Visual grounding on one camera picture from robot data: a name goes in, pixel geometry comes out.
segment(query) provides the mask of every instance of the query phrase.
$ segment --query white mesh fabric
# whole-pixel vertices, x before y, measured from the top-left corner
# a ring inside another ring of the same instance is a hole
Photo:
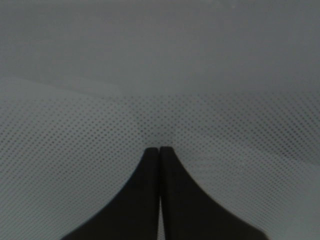
[[[60,239],[152,146],[271,240],[319,239],[318,1],[59,3],[0,6],[1,240]]]

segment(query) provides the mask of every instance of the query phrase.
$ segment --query perforated mesh fabric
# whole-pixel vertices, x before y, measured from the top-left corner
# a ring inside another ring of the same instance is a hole
[[[1,240],[59,240],[160,146],[271,240],[319,239],[319,1],[59,2],[0,7]]]
[[[71,231],[121,189],[148,146],[173,146],[211,197],[271,239],[285,237],[320,175],[315,92],[102,99],[39,84],[42,97],[10,99],[26,89],[13,78],[1,89],[1,239]]]

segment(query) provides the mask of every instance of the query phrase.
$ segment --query black pointed object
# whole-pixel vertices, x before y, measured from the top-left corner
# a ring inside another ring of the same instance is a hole
[[[131,178],[95,216],[62,240],[156,240],[159,151],[147,148]]]
[[[172,147],[161,147],[159,154],[166,240],[268,239],[210,198],[184,169]]]

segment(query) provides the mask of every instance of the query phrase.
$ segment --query dotted fabric surface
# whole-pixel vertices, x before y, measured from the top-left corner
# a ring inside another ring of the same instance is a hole
[[[24,96],[27,86],[40,95]],[[0,239],[59,239],[114,197],[146,147],[168,145],[211,197],[272,240],[303,213],[300,233],[319,233],[319,203],[304,205],[318,194],[318,92],[103,99],[17,78],[0,89]]]
[[[3,2],[0,240],[59,240],[160,146],[271,240],[319,240],[320,1]]]

